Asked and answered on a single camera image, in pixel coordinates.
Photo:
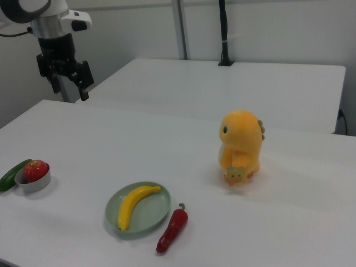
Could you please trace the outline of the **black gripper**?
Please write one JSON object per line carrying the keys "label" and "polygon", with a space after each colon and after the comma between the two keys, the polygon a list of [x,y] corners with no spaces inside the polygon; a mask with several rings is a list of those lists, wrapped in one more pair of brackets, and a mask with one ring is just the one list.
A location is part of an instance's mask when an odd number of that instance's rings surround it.
{"label": "black gripper", "polygon": [[75,46],[71,34],[62,37],[40,38],[39,45],[42,53],[37,55],[39,72],[52,85],[55,94],[61,92],[59,75],[67,77],[79,86],[81,101],[89,98],[87,88],[94,83],[87,61],[79,62],[75,59]]}

